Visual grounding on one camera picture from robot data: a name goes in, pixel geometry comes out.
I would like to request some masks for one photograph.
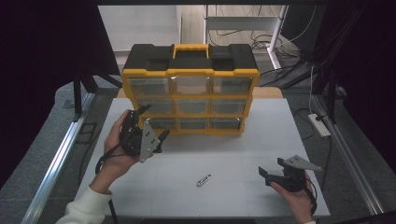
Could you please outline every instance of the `wrist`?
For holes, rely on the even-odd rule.
[[[300,217],[300,220],[297,220],[299,224],[307,224],[315,221],[312,217]]]
[[[93,179],[90,188],[101,194],[109,194],[111,184],[116,180],[112,174],[109,174],[106,169],[101,170]]]

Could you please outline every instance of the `hand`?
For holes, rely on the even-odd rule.
[[[288,202],[297,223],[303,224],[314,220],[311,216],[311,200],[305,191],[288,192],[275,182],[272,182],[271,186]],[[311,183],[308,180],[306,181],[306,186],[312,191]]]
[[[120,128],[127,115],[128,111],[125,111],[111,127],[110,133],[105,140],[105,154],[120,142]],[[113,153],[114,156],[123,154],[125,154],[125,151],[122,149],[122,147],[118,147]],[[139,156],[132,157],[129,155],[108,158],[103,163],[101,171],[91,182],[91,189],[102,194],[109,193],[108,188],[110,185],[117,178],[125,175],[129,169],[139,161]]]

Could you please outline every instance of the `floor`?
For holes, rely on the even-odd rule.
[[[220,7],[217,8],[218,15],[276,15],[279,7],[265,6],[242,6],[242,7]],[[182,22],[182,43],[202,43],[203,40],[203,13],[202,6],[183,6],[181,14]],[[215,15],[215,6],[209,9],[209,15]],[[258,35],[267,35],[265,32],[244,31],[231,35],[221,35],[230,31],[211,31],[212,40],[209,43],[218,45],[228,45],[232,43],[252,44],[253,39]],[[270,36],[262,37],[260,40],[269,40]],[[295,47],[292,44],[279,46],[280,64],[283,67],[296,64],[299,61]],[[254,49],[259,70],[265,75],[262,76],[260,85],[277,86],[290,80],[301,73],[307,71],[311,64],[302,63],[286,77],[276,72],[271,72],[273,67],[269,61],[265,49]],[[126,60],[124,52],[116,52],[120,69]],[[109,103],[116,97],[118,89],[111,84],[96,79],[102,87],[94,97],[94,104],[89,109],[89,115],[85,120],[85,126],[78,135],[78,141],[71,149],[64,168],[58,178],[46,207],[38,220],[38,223],[54,223],[64,213],[65,205],[73,201],[80,177],[83,175],[92,145],[95,144],[95,135],[100,132],[103,125]],[[357,217],[366,217],[370,211],[356,187],[346,163],[343,160],[339,147],[334,138],[321,138],[312,128],[306,116],[309,114],[309,94],[310,80],[305,80],[289,90],[282,91],[284,97],[288,99],[290,111],[294,115],[297,128],[302,137],[304,146],[310,160],[321,167],[327,167],[325,173],[316,173],[321,180],[321,188],[326,203],[331,211],[330,217],[321,217],[319,223],[334,223],[345,221]],[[319,96],[325,101],[327,99],[326,90]],[[60,88],[55,96],[55,105],[52,108],[49,118],[36,140],[29,149],[27,155],[15,170],[13,176],[3,186],[0,191],[0,223],[21,223],[27,208],[29,207],[35,192],[37,191],[44,174],[54,157],[56,150],[61,144],[65,133],[74,117],[73,86],[68,84]],[[343,107],[343,95],[338,92],[335,101],[335,116],[337,127],[344,136],[347,145],[351,149],[351,154],[356,158],[359,167],[372,186],[375,195],[381,202],[384,211],[396,210],[396,176],[388,168],[370,141],[361,132],[353,119],[348,115]],[[250,223],[252,220],[236,220],[235,223]],[[267,219],[255,219],[255,223],[293,223],[288,217],[277,217]],[[121,217],[120,223],[163,223],[161,220],[141,220]]]

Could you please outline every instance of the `cable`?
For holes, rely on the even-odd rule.
[[[99,136],[99,133],[102,131],[102,129],[99,130],[99,132],[96,133],[96,135],[93,137],[91,140],[90,144],[88,145],[87,149],[84,152],[84,155],[82,156],[81,163],[79,164],[79,169],[78,169],[78,185],[81,184],[82,181],[82,165],[84,164],[85,158],[87,157],[88,151],[90,150],[92,144],[95,142],[96,138]]]
[[[212,44],[213,44],[214,46],[219,46],[218,44],[216,44],[215,42],[213,42],[213,40],[212,40],[212,36],[210,35],[210,30],[209,30],[209,31],[207,31],[207,33],[209,34],[209,39],[210,39],[210,42],[212,42]]]
[[[101,167],[103,165],[103,163],[105,162],[105,160],[111,158],[111,157],[116,157],[116,156],[124,156],[126,154],[121,154],[121,155],[114,155],[113,153],[114,151],[116,151],[117,148],[119,148],[122,144],[125,143],[125,141],[132,135],[133,133],[128,133],[118,144],[116,144],[113,148],[111,148],[107,153],[105,153],[105,155],[103,155],[99,161],[96,163],[96,167],[95,167],[95,173],[98,174],[101,170]],[[114,209],[114,204],[113,201],[110,199],[110,201],[108,201],[108,206],[110,207],[110,211],[111,211],[111,216],[113,218],[113,222],[114,224],[118,224],[119,221],[117,219],[117,214],[116,214],[116,209]]]
[[[320,189],[323,191],[324,186],[326,183],[326,176],[327,176],[327,169],[329,168],[329,162],[330,162],[330,156],[332,155],[332,136],[329,135],[329,153],[326,158],[326,163],[324,165],[324,171],[323,171],[323,177],[322,177],[322,183]]]
[[[309,20],[309,23],[306,25],[305,29],[303,30],[302,33],[300,33],[299,35],[297,35],[296,37],[294,37],[293,39],[289,40],[288,42],[285,42],[283,44],[280,45],[276,45],[276,48],[279,46],[282,46],[284,44],[290,43],[291,41],[297,39],[298,37],[300,37],[301,35],[303,35],[305,33],[305,31],[308,29],[309,25],[311,24],[311,21],[314,19],[314,15],[315,15],[315,11],[317,10],[317,6],[314,7],[314,12],[312,13],[311,19]]]
[[[290,65],[290,66],[285,66],[285,67],[277,68],[277,69],[273,69],[273,70],[269,70],[269,71],[266,71],[266,72],[261,73],[260,76],[262,76],[262,75],[264,75],[264,74],[272,73],[272,72],[275,72],[275,71],[278,71],[278,70],[282,70],[282,69],[285,69],[285,68],[290,68],[290,67],[293,67],[293,66],[295,66],[295,64],[294,64],[294,65]]]
[[[224,12],[222,11],[222,9],[221,9],[221,5],[220,5],[220,11],[221,11],[221,13],[222,13],[222,15],[224,16]],[[218,16],[218,5],[215,5],[215,16]],[[230,32],[230,33],[226,33],[226,34],[219,34],[219,30],[216,30],[216,34],[217,35],[220,35],[220,36],[222,36],[222,35],[231,35],[231,34],[235,34],[235,33],[238,33],[238,32],[241,32],[242,30],[237,30],[237,31],[232,31],[232,32]]]
[[[272,12],[273,16],[275,16],[274,11],[271,9],[271,6],[268,6],[270,8],[270,11]]]
[[[317,211],[317,207],[318,207],[317,204],[318,192],[317,192],[317,187],[315,187],[314,183],[312,183],[312,181],[308,178],[306,180],[312,185],[315,192],[315,196],[314,196],[314,194],[311,192],[311,190],[309,190],[307,186],[303,186],[303,190],[306,192],[306,194],[308,194],[308,197],[311,199],[311,203],[312,203],[311,216],[313,216]]]
[[[279,78],[276,78],[276,79],[274,79],[272,81],[266,82],[266,83],[260,85],[260,87],[266,86],[266,85],[268,85],[270,83],[278,82],[280,79],[287,77],[290,74],[290,72],[293,71],[297,67],[297,65],[299,65],[301,62],[302,62],[302,60],[299,60],[295,65],[293,65],[291,67],[291,69],[288,72],[284,73],[282,77],[279,77]]]
[[[251,16],[253,16],[253,8],[254,8],[254,5],[251,5],[251,9],[250,9],[250,11],[248,13],[248,14],[250,14],[250,12],[251,12]]]
[[[300,117],[303,121],[307,122],[307,123],[311,126],[311,131],[312,131],[312,133],[309,134],[307,137],[302,138],[301,140],[304,141],[304,140],[306,140],[306,139],[311,138],[312,136],[314,136],[314,135],[315,135],[315,129],[314,129],[314,126],[313,126],[313,124],[311,123],[311,121],[309,121],[308,119],[305,119],[304,117],[302,117],[302,116],[299,114],[300,111],[304,111],[304,110],[309,111],[309,109],[307,109],[307,108],[300,108],[300,109],[297,109],[297,110],[294,110],[293,108],[290,108],[290,109],[291,109],[292,111],[294,111],[293,114],[292,114],[293,117],[295,117],[296,115],[298,115],[298,117]]]
[[[310,89],[310,91],[309,91],[309,102],[308,102],[308,104],[309,104],[309,112],[311,112],[311,114],[312,114],[312,109],[311,109],[311,99],[312,99],[312,76],[313,76],[313,74],[314,74],[314,67],[315,67],[315,66],[312,66],[312,67],[311,67],[311,89]]]

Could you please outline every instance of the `yellow storage organizer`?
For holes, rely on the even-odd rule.
[[[249,45],[133,45],[122,71],[134,108],[157,132],[237,134],[245,129],[260,77]]]

